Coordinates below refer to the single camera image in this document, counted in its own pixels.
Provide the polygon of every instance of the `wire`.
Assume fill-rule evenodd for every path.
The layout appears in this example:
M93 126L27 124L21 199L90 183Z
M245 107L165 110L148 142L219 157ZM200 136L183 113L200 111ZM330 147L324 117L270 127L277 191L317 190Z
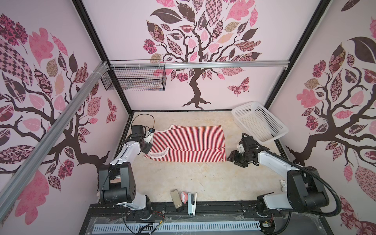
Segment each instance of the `wire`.
M281 229L279 229L277 232L272 232L272 233L268 233L268 232L265 232L265 231L261 231L261 232L263 234L265 234L265 235L277 235L277 234L280 234L280 233L282 233L287 228L288 223L290 222L290 219L291 219L291 212L288 213L288 217L287 217L287 221L286 221L285 225Z
M336 216L338 215L341 210L342 210L342 204L341 204L341 199L340 197L338 196L338 194L334 191L334 189L325 181L323 180L322 178L320 178L318 175L314 174L313 172L311 172L310 170L308 170L307 168L305 167L302 167L300 165L297 165L293 162L290 162L289 160L273 153L273 152L270 152L269 150L267 150L264 146L262 146L261 144L259 144L252 136L249 136L247 135L246 133L242 133L242 136L247 136L247 137L251 137L253 139L253 141L258 145L260 146L264 151L266 151L267 153L271 154L272 156L275 156L276 158L279 158L281 159L282 161L290 164L291 166L293 167L296 167L298 168L299 170L302 170L303 172L305 172L307 175L310 175L312 176L313 178L317 179L318 181L320 181L320 183L322 183L329 191L330 193L333 195L334 197L334 200L335 200L335 204L336 204L336 208L334 211L332 212L319 212L319 211L308 211L308 213L311 213L311 214L314 214L314 215L321 215L321 216L326 216L326 217L332 217L332 216Z

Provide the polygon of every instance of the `plastic basket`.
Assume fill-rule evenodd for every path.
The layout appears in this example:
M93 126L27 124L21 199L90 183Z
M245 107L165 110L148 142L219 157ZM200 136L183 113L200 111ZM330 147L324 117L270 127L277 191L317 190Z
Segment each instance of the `plastic basket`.
M288 133L288 128L258 102L250 102L231 111L234 122L248 135L262 143Z

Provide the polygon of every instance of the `black wire basket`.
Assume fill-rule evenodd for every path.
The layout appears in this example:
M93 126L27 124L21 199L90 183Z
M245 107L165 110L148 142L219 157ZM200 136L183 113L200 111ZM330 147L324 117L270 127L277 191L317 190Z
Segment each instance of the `black wire basket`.
M101 80L106 90L165 90L166 69L163 60L121 61L124 64L111 65L110 69L103 74Z

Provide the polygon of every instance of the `wallpaper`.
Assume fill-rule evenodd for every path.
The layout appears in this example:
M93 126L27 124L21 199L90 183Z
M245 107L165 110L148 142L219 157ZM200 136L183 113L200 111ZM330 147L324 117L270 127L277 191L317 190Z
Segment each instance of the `wallpaper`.
M74 23L69 27L53 25L61 22L58 18L43 23L50 17L48 14L26 17L27 14L21 13L27 12L29 6L14 12L10 7L13 2L2 9L1 188L29 157L100 62L70 2L49 3L50 6L40 3L44 5L39 9L43 13L54 9L55 4L60 5L61 13ZM1 233L51 233L45 223L59 228L54 234L78 233L88 205L97 200L98 168L114 156L126 120L127 114L116 92L105 91L97 82L1 221ZM62 227L62 219L70 226Z
M340 195L342 212L327 218L334 234L376 234L375 7L335 1L271 108L290 129L291 160Z

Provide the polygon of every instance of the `red striped shirt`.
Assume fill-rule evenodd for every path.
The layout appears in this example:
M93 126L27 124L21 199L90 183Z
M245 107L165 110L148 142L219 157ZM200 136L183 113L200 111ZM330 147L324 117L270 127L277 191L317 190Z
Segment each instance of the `red striped shirt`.
M167 130L156 130L145 157L168 162L224 162L222 127L171 125Z

